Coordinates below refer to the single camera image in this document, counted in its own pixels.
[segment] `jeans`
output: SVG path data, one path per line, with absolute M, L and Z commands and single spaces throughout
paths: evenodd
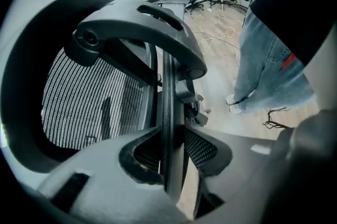
M 282 67 L 291 51 L 250 9 L 240 35 L 240 53 L 234 101 L 242 111 L 297 107 L 314 96 L 304 65 L 295 58 Z

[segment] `white sneaker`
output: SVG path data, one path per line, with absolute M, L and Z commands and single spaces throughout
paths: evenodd
M 239 107 L 238 107 L 237 104 L 233 104 L 233 105 L 230 106 L 230 112 L 231 112 L 232 114 L 239 114 L 239 113 L 242 112 L 242 110 L 239 109 Z
M 234 94 L 231 94 L 231 95 L 229 95 L 229 96 L 226 98 L 226 103 L 227 103 L 228 105 L 235 104 L 235 101 L 234 101 Z

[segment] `white cable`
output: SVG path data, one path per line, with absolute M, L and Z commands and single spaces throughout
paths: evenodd
M 234 36 L 234 34 L 235 34 L 235 32 L 236 32 L 235 28 L 233 28 L 233 27 L 228 27 L 228 26 L 223 25 L 222 22 L 221 22 L 221 20 L 220 20 L 220 15 L 219 15 L 214 9 L 211 9 L 211 10 L 213 10 L 213 12 L 217 14 L 217 17 L 218 17 L 218 19 L 219 19 L 219 23 L 221 24 L 221 26 L 223 26 L 224 28 L 230 28 L 230 29 L 232 29 L 232 30 L 233 30 L 233 34 L 232 34 L 232 36 L 230 36 L 230 37 L 229 37 L 229 36 L 222 36 L 222 37 L 219 37 L 219 38 L 213 37 L 213 38 L 207 38 L 207 39 L 202 39 L 202 40 L 200 40 L 200 41 L 198 42 L 198 45 L 199 45 L 202 41 L 204 41 L 204 40 L 212 40 L 211 43 L 210 43 L 210 45 L 209 45 L 209 47 L 208 47 L 208 49 L 207 49 L 207 51 L 206 51 L 205 53 L 202 53 L 202 54 L 205 55 L 205 54 L 210 50 L 210 48 L 211 48 L 211 46 L 212 46 L 212 43 L 213 43 L 215 40 L 222 40 L 222 41 L 223 41 L 223 39 L 229 39 L 231 43 L 230 43 L 230 44 L 228 43 L 228 44 L 235 47 L 235 51 L 236 51 L 236 62 L 237 62 L 237 64 L 240 65 L 239 60 L 238 60 L 238 58 L 237 58 L 237 57 L 238 57 L 238 47 L 235 46 L 235 45 L 233 44 L 233 41 L 232 41 L 232 38 L 233 38 L 233 36 Z

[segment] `black shirt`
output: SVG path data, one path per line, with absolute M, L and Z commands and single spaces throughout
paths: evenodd
M 255 0 L 252 12 L 308 64 L 336 20 L 336 0 Z

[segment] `wooden floor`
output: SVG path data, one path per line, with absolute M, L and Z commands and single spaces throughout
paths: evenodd
M 184 21 L 193 32 L 204 32 L 214 37 L 232 36 L 233 30 L 224 29 L 219 23 L 218 16 L 210 13 L 205 4 L 205 10 L 196 9 L 192 15 L 185 14 Z M 224 26 L 235 29 L 232 42 L 239 46 L 239 36 L 242 29 L 244 12 L 232 7 L 221 10 L 220 5 L 213 6 L 219 14 L 220 21 Z M 198 41 L 210 38 L 207 34 L 195 33 Z M 212 40 L 205 40 L 200 43 L 201 51 L 207 51 Z M 209 122 L 206 128 L 241 136 L 250 136 L 266 139 L 277 139 L 280 129 L 267 129 L 262 123 L 267 121 L 267 112 L 241 113 L 234 115 L 230 113 L 226 104 L 226 97 L 233 93 L 234 84 L 239 65 L 236 62 L 236 49 L 220 40 L 212 43 L 210 50 L 204 55 L 207 64 L 207 74 L 194 82 L 196 91 L 204 97 L 204 108 L 210 108 L 212 112 L 208 114 Z M 277 112 L 272 114 L 274 121 L 287 126 L 297 126 L 303 119 L 318 112 L 315 101 L 301 108 L 292 108 L 290 111 Z M 178 203 L 178 208 L 190 219 L 193 218 L 193 209 L 197 192 L 198 175 L 193 163 L 190 161 L 187 171 L 186 181 Z

